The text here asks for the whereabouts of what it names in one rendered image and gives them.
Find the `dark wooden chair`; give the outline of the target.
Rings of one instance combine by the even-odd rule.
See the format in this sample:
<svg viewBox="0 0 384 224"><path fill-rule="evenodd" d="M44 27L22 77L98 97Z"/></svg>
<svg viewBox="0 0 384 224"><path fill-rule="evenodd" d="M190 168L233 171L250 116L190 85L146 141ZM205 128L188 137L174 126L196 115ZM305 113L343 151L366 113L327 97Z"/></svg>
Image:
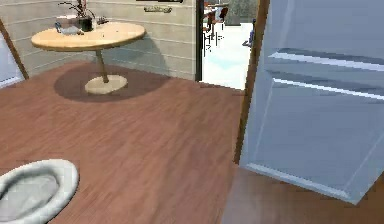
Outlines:
<svg viewBox="0 0 384 224"><path fill-rule="evenodd" d="M227 13L227 5L208 5L205 7L202 28L204 41L211 43L217 37L215 25L217 23L224 24Z"/></svg>

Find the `round light wood table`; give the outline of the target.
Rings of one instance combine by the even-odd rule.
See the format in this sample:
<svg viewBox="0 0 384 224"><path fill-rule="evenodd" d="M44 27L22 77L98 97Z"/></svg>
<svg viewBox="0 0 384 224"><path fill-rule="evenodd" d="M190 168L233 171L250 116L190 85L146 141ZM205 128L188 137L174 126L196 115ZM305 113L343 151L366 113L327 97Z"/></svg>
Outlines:
<svg viewBox="0 0 384 224"><path fill-rule="evenodd" d="M146 29L127 22L108 22L82 35L65 35L55 28L40 31L32 36L34 47L54 52L94 51L100 66L100 75L89 80L84 89L90 94L105 95L120 90L128 80L120 75L110 75L105 68L102 51L118 48L142 39Z"/></svg>

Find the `pale blue room door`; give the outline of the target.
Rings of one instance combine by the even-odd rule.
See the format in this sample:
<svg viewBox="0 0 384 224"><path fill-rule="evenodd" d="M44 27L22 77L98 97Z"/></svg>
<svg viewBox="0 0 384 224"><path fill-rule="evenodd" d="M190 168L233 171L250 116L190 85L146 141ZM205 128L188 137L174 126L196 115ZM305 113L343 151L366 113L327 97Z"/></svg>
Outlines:
<svg viewBox="0 0 384 224"><path fill-rule="evenodd" d="M384 0L266 0L242 168L351 204L384 173Z"/></svg>

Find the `dark potted house plant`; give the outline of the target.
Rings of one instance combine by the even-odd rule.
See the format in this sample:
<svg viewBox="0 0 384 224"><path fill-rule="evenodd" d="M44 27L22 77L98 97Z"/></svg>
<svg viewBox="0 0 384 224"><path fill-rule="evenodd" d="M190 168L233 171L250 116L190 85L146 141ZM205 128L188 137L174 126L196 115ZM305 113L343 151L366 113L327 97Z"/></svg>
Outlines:
<svg viewBox="0 0 384 224"><path fill-rule="evenodd" d="M60 5L66 5L70 10L74 10L74 15L66 15L65 20L69 25L73 25L83 32L90 32L94 29L93 21L97 25L108 23L105 17L96 18L92 10L87 8L86 0L76 0L75 3L71 1L60 2Z"/></svg>

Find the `pale blue window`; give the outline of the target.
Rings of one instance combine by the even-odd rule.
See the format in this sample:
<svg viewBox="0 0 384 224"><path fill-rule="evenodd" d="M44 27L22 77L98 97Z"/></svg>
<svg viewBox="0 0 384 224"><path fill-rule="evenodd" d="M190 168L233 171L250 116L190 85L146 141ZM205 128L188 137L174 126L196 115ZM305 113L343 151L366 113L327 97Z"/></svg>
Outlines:
<svg viewBox="0 0 384 224"><path fill-rule="evenodd" d="M0 89L23 80L23 74L0 32Z"/></svg>

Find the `grey wall ornament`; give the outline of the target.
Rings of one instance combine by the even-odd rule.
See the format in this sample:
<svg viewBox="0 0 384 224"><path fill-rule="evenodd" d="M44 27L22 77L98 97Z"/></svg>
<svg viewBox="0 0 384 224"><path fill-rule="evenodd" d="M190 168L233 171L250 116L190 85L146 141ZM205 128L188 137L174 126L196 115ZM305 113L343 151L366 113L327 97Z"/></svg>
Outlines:
<svg viewBox="0 0 384 224"><path fill-rule="evenodd" d="M143 9L145 12L150 12L150 13L171 13L172 12L172 7L170 6L152 5L152 6L145 6Z"/></svg>

